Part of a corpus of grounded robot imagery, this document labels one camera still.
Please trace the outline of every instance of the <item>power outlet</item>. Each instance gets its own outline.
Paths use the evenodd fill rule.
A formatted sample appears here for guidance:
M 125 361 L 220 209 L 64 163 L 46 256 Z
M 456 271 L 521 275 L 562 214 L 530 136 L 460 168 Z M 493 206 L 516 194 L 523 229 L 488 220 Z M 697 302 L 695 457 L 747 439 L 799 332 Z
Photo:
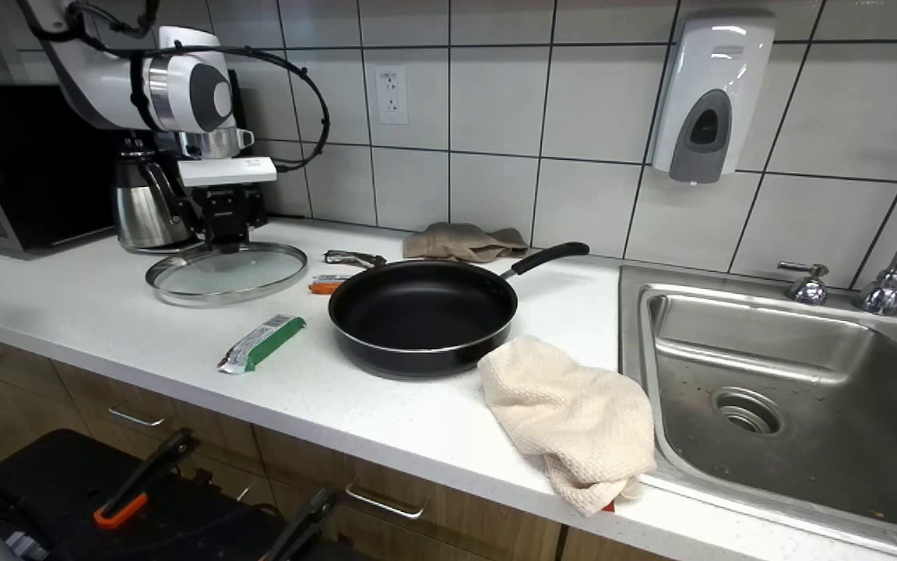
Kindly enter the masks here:
M 386 125 L 408 121 L 404 70 L 401 67 L 380 67 L 373 78 L 376 78 L 380 121 L 386 121 Z

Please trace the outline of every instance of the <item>microwave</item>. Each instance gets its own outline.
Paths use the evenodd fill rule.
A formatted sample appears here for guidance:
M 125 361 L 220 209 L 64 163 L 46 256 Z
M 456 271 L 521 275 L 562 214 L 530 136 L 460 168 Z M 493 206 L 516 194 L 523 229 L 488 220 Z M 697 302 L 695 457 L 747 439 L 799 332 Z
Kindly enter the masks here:
M 111 234 L 118 144 L 59 86 L 0 86 L 0 254 L 43 256 Z

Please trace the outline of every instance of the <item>red handle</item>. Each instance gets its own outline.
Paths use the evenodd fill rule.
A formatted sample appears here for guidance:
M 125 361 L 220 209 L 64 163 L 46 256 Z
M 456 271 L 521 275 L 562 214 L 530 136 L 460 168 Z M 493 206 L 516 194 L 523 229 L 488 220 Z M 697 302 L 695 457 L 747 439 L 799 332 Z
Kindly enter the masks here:
M 106 534 L 115 534 L 115 529 L 129 526 L 146 509 L 146 502 L 150 502 L 146 494 L 141 494 L 132 502 L 125 502 L 125 509 L 111 510 L 108 519 L 104 509 L 97 509 L 95 525 Z

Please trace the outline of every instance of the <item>electric kettle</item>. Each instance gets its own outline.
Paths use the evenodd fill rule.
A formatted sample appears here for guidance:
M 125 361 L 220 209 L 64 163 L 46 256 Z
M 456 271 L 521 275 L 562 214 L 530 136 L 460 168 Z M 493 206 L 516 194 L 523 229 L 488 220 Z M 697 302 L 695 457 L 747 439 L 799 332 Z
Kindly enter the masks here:
M 111 186 L 115 232 L 129 254 L 175 254 L 195 244 L 187 203 L 154 151 L 121 151 Z

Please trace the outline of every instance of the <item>sink drain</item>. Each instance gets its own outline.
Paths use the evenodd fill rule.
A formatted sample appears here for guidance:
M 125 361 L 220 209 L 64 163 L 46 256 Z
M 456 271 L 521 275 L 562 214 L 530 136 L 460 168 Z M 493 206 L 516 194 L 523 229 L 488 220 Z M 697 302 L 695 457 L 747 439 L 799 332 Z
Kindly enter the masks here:
M 782 429 L 779 404 L 768 397 L 753 394 L 747 386 L 724 386 L 718 394 L 718 412 L 752 432 Z

